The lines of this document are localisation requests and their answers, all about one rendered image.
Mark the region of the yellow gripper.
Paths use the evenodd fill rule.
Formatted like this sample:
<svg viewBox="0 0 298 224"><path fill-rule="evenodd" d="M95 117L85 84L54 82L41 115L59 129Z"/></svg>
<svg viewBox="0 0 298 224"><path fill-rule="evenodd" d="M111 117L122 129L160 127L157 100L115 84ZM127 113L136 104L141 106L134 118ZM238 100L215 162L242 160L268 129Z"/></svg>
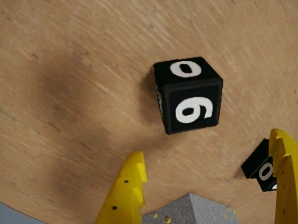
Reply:
<svg viewBox="0 0 298 224"><path fill-rule="evenodd" d="M273 177L277 177L274 224L298 224L298 143L285 131L273 128L269 156L273 156ZM132 152L122 164L94 224L142 224L142 182L146 181L143 152Z"/></svg>

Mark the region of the black digit cube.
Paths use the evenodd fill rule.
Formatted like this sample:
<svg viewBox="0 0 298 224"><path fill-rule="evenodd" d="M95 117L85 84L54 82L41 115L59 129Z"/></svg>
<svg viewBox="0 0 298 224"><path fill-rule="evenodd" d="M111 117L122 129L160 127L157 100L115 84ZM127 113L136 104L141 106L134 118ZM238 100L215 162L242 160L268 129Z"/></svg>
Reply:
<svg viewBox="0 0 298 224"><path fill-rule="evenodd" d="M277 177L273 177L273 157L268 160L254 173L263 192L277 190Z"/></svg>
<svg viewBox="0 0 298 224"><path fill-rule="evenodd" d="M219 124L223 79L203 57L156 62L154 74L166 134Z"/></svg>

